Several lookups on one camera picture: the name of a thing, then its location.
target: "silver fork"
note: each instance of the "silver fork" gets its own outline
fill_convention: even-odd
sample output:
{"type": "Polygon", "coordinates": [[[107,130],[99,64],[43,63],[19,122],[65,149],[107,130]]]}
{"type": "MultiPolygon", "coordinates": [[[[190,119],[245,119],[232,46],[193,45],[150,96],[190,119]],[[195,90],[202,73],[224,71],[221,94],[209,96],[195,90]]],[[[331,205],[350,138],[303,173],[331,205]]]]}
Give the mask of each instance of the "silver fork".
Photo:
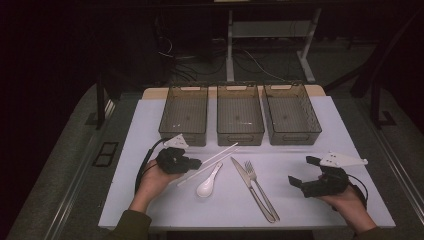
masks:
{"type": "Polygon", "coordinates": [[[278,216],[277,212],[275,211],[274,207],[272,206],[271,202],[269,201],[268,197],[265,195],[265,192],[262,190],[261,185],[258,183],[258,177],[256,176],[255,169],[253,169],[252,163],[250,161],[247,161],[244,163],[244,166],[246,167],[246,172],[249,175],[250,179],[256,183],[256,186],[258,186],[259,191],[262,194],[262,197],[265,200],[266,205],[268,206],[269,210],[271,211],[272,216],[275,218],[275,220],[280,221],[280,217],[278,216]]]}

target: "silver knife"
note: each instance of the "silver knife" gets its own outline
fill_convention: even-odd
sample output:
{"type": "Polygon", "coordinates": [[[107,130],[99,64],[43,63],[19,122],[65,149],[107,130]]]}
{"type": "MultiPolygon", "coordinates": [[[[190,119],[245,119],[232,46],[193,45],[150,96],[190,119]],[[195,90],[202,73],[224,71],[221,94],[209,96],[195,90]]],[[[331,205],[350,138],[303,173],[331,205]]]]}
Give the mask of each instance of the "silver knife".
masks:
{"type": "Polygon", "coordinates": [[[259,208],[264,214],[265,218],[271,223],[275,222],[275,218],[271,215],[268,209],[265,208],[265,206],[259,199],[258,195],[256,194],[255,189],[253,189],[249,175],[247,175],[244,168],[233,157],[231,157],[231,160],[233,161],[233,164],[236,167],[237,171],[239,172],[244,183],[246,183],[247,188],[250,190],[250,193],[252,194],[253,198],[255,199],[256,203],[258,204],[259,208]]]}

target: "sleeve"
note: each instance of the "sleeve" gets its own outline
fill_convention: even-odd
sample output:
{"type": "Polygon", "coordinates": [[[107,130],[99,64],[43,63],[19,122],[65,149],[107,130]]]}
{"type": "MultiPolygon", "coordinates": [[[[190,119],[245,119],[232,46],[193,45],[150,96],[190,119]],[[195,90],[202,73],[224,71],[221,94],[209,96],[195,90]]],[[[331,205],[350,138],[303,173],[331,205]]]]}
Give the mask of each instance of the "sleeve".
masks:
{"type": "Polygon", "coordinates": [[[152,219],[144,213],[126,210],[116,228],[103,240],[147,240],[152,219]]]}
{"type": "Polygon", "coordinates": [[[389,237],[387,232],[385,232],[383,229],[379,227],[363,232],[362,234],[354,238],[354,240],[375,240],[375,239],[390,240],[392,238],[389,237]]]}

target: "white table surface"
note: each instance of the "white table surface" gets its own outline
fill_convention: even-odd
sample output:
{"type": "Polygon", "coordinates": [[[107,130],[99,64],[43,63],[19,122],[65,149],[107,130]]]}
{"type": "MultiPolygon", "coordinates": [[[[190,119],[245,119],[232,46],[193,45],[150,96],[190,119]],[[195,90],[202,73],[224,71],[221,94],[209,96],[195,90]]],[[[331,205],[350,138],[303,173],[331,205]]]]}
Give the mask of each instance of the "white table surface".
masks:
{"type": "MultiPolygon", "coordinates": [[[[314,181],[321,174],[319,167],[306,163],[306,156],[321,158],[328,151],[333,151],[367,158],[358,155],[332,99],[324,96],[311,97],[311,102],[322,127],[322,133],[314,145],[271,146],[265,131],[261,146],[240,147],[232,155],[242,165],[246,160],[252,162],[258,181],[281,221],[269,223],[265,219],[228,157],[222,160],[224,165],[216,177],[215,189],[209,198],[198,197],[195,190],[209,176],[212,168],[179,187],[176,183],[196,171],[189,171],[171,183],[149,206],[147,214],[153,219],[150,230],[289,230],[346,226],[344,220],[330,206],[315,198],[304,198],[301,190],[288,182],[288,175],[303,181],[314,181]]],[[[134,195],[138,169],[148,149],[160,139],[158,128],[164,105],[165,99],[139,101],[99,221],[100,227],[113,229],[122,212],[128,208],[134,195]]],[[[206,147],[189,147],[185,156],[204,161],[226,148],[217,145],[216,106],[216,98],[210,98],[206,147]]],[[[152,159],[161,149],[162,145],[156,147],[152,159]]],[[[353,166],[344,169],[366,185],[369,192],[368,211],[377,225],[394,227],[395,223],[366,168],[353,166]]],[[[363,189],[356,180],[351,181],[363,189]]]]}

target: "white ceramic spoon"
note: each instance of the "white ceramic spoon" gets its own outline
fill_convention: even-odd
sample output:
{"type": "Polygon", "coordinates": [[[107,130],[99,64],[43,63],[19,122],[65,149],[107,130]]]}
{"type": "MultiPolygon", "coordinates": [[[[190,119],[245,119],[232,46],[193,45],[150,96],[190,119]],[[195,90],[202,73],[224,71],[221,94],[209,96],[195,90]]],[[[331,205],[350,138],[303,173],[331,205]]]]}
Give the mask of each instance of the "white ceramic spoon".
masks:
{"type": "Polygon", "coordinates": [[[199,197],[209,197],[212,194],[215,176],[222,165],[222,162],[217,163],[211,175],[204,182],[202,182],[199,187],[197,187],[196,192],[199,197]]]}

